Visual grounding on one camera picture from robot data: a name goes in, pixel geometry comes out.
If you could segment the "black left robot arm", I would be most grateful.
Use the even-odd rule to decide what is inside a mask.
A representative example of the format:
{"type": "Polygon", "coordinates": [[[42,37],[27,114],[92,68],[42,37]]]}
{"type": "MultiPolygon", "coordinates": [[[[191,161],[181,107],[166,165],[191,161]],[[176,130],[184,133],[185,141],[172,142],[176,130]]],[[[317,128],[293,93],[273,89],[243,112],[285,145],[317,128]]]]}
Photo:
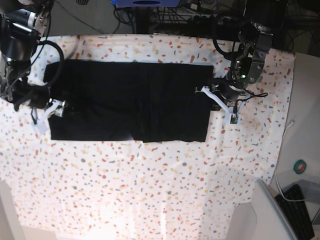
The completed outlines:
{"type": "Polygon", "coordinates": [[[214,101],[213,110],[224,110],[227,124],[239,124],[240,109],[253,98],[265,98],[268,93],[253,93],[249,85],[263,79],[265,59],[272,47],[275,31],[284,21],[288,1],[286,0],[247,0],[243,14],[223,11],[216,15],[212,24],[212,40],[215,49],[230,61],[224,77],[213,77],[207,85],[196,89],[214,101]],[[226,52],[217,41],[217,26],[222,18],[236,18],[239,23],[239,46],[226,52]]]}

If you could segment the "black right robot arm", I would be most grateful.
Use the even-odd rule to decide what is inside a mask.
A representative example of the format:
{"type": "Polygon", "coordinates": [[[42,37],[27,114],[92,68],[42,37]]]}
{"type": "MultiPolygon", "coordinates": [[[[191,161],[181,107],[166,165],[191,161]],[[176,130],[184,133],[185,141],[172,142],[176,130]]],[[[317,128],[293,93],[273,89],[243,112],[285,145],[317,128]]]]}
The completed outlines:
{"type": "Polygon", "coordinates": [[[34,0],[30,4],[18,0],[0,2],[0,97],[13,104],[14,110],[20,106],[31,108],[32,127],[37,134],[48,131],[46,121],[52,115],[62,117],[66,102],[53,99],[52,85],[62,72],[64,54],[62,49],[48,39],[51,10],[54,1],[34,0]],[[32,65],[40,53],[37,47],[49,45],[59,55],[57,72],[44,85],[28,83],[32,65]]]}

